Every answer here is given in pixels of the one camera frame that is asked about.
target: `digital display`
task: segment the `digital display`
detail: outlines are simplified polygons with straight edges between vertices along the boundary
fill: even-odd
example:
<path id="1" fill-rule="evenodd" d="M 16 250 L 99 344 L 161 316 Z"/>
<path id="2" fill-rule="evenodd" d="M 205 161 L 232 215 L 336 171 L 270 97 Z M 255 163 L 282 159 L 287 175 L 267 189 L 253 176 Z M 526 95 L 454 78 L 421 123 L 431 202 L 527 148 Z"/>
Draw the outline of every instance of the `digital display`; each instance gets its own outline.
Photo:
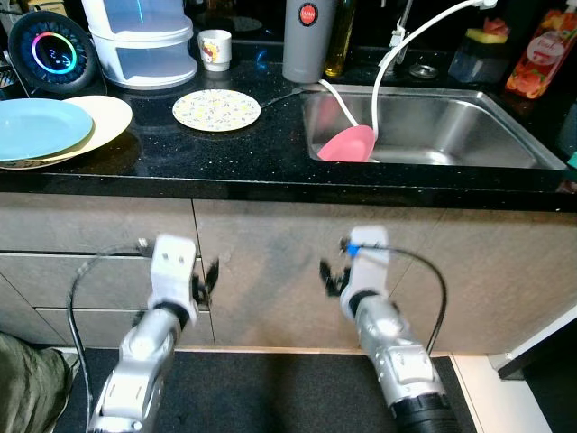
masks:
<path id="1" fill-rule="evenodd" d="M 77 55 L 68 39 L 54 32 L 40 33 L 32 41 L 32 56 L 38 66 L 52 74 L 67 74 L 76 66 Z"/>

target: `cream plate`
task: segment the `cream plate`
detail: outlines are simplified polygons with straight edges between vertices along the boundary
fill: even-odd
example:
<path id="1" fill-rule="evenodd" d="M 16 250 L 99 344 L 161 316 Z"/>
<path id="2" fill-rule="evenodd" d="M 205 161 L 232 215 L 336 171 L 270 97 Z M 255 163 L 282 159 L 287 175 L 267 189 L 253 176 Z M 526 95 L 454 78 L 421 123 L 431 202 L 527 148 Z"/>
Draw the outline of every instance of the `cream plate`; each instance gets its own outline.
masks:
<path id="1" fill-rule="evenodd" d="M 190 128 L 222 133 L 254 122 L 261 114 L 261 106 L 244 93 L 211 89 L 183 96 L 172 107 L 172 114 Z"/>
<path id="2" fill-rule="evenodd" d="M 93 151 L 110 143 L 120 135 L 133 119 L 133 110 L 122 99 L 93 95 L 72 97 L 65 102 L 79 106 L 94 121 L 94 128 L 85 139 L 65 151 L 53 153 L 42 158 L 28 160 L 2 161 L 0 168 L 7 170 L 29 170 L 47 167 L 69 160 L 82 153 Z"/>

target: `speckled countertop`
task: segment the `speckled countertop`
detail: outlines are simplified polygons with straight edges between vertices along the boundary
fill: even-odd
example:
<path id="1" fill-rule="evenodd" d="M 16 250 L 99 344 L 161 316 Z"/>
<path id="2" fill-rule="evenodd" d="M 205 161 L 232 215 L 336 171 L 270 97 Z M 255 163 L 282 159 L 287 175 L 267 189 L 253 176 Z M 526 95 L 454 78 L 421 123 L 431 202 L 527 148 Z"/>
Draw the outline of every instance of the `speckled countertop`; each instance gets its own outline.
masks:
<path id="1" fill-rule="evenodd" d="M 299 97 L 266 108 L 257 122 L 233 133 L 201 133 L 179 124 L 172 116 L 172 105 L 195 90 L 230 88 L 261 104 L 291 91 L 294 84 L 282 77 L 278 56 L 268 56 L 265 51 L 256 61 L 261 49 L 241 48 L 237 52 L 243 53 L 242 58 L 235 59 L 228 72 L 209 76 L 200 67 L 192 81 L 178 88 L 155 92 L 111 88 L 109 94 L 128 102 L 134 111 L 124 134 L 59 165 L 2 171 L 0 190 L 577 212 L 575 171 L 312 160 Z M 370 84 L 377 61 L 364 56 L 339 81 Z M 399 76 L 392 84 L 419 83 Z M 452 87 L 446 77 L 427 85 Z M 527 106 L 523 103 L 495 99 L 513 115 L 517 112 L 517 119 L 532 134 L 563 157 L 554 149 L 554 137 L 546 132 L 553 129 L 554 122 L 563 121 L 563 114 L 550 117 L 546 127 L 539 126 L 524 113 Z"/>

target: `bottle label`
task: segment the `bottle label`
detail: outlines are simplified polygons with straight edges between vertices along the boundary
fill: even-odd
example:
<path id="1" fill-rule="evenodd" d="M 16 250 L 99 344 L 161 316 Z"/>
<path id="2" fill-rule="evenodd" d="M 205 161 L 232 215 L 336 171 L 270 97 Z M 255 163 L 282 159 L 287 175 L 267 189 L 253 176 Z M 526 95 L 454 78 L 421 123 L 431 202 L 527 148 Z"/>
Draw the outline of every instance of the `bottle label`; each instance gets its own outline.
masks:
<path id="1" fill-rule="evenodd" d="M 565 47 L 557 32 L 547 32 L 529 43 L 527 58 L 536 65 L 553 65 L 564 52 Z"/>
<path id="2" fill-rule="evenodd" d="M 310 27 L 316 23 L 318 18 L 318 9 L 312 3 L 304 3 L 298 8 L 298 20 L 305 27 Z"/>

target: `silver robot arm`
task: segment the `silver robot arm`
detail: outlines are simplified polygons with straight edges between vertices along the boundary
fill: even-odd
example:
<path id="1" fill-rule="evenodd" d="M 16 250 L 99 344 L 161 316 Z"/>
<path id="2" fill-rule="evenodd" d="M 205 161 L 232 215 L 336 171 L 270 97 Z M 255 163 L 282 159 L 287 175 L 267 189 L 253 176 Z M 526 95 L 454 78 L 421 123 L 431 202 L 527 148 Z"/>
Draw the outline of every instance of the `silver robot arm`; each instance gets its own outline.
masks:
<path id="1" fill-rule="evenodd" d="M 118 365 L 105 382 L 88 431 L 153 431 L 175 345 L 185 325 L 190 322 L 194 326 L 197 321 L 198 296 L 194 296 L 196 290 L 191 291 L 191 283 L 195 288 L 196 255 L 196 246 L 189 239 L 157 238 L 149 309 L 124 337 Z"/>
<path id="2" fill-rule="evenodd" d="M 321 263 L 321 276 L 329 294 L 340 296 L 343 313 L 355 323 L 398 432 L 458 433 L 461 430 L 427 351 L 389 301 L 389 251 L 362 247 L 388 244 L 384 227 L 355 227 L 345 246 L 351 268 L 337 281 Z"/>

